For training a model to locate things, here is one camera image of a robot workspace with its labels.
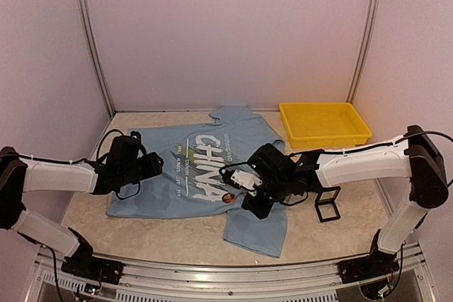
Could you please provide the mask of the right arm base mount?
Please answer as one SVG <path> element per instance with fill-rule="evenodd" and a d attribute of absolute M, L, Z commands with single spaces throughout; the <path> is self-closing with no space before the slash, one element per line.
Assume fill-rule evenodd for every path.
<path fill-rule="evenodd" d="M 397 272 L 399 268 L 400 266 L 395 260 L 370 260 L 368 257 L 358 257 L 338 263 L 343 284 L 380 277 L 391 272 Z"/>

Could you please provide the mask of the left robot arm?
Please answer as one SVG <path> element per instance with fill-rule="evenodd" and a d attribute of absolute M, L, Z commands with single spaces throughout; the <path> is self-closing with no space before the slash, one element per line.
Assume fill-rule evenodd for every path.
<path fill-rule="evenodd" d="M 90 161 L 58 161 L 19 154 L 12 146 L 1 150 L 1 228 L 64 256 L 65 272 L 99 278 L 106 263 L 93 255 L 89 242 L 72 228 L 63 228 L 27 209 L 23 194 L 36 191 L 80 192 L 92 195 L 119 193 L 126 185 L 160 175 L 164 161 L 147 152 L 141 134 L 118 133 L 110 149 Z"/>

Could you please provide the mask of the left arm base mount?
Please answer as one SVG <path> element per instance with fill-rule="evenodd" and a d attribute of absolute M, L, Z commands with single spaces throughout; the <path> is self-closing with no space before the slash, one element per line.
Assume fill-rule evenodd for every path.
<path fill-rule="evenodd" d="M 66 259 L 62 263 L 62 271 L 98 283 L 118 285 L 124 264 L 114 260 L 107 260 L 100 257 L 92 257 L 88 263 L 75 262 Z"/>

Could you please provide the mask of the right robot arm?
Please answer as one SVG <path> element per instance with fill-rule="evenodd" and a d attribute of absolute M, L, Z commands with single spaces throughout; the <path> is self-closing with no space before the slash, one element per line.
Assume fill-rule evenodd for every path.
<path fill-rule="evenodd" d="M 265 144 L 247 161 L 253 172 L 236 170 L 231 179 L 247 193 L 242 207 L 259 219 L 291 194 L 338 192 L 344 183 L 376 178 L 409 179 L 408 197 L 374 234 L 368 255 L 338 265 L 344 283 L 378 277 L 402 267 L 396 256 L 403 242 L 449 196 L 451 182 L 431 134 L 411 125 L 404 135 L 382 143 L 342 151 L 303 151 L 297 161 Z"/>

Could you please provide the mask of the light blue printed t-shirt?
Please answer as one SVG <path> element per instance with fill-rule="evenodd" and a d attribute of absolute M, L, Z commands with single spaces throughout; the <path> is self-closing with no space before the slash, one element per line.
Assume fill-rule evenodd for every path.
<path fill-rule="evenodd" d="M 210 123 L 140 128 L 143 145 L 164 160 L 162 174 L 127 185 L 113 197 L 108 216 L 186 219 L 226 214 L 224 240 L 268 257 L 279 258 L 287 233 L 285 208 L 275 204 L 266 219 L 241 208 L 246 195 L 223 182 L 219 169 L 246 161 L 266 143 L 279 151 L 285 143 L 265 119 L 247 107 L 222 107 Z M 232 192 L 235 202 L 222 196 Z"/>

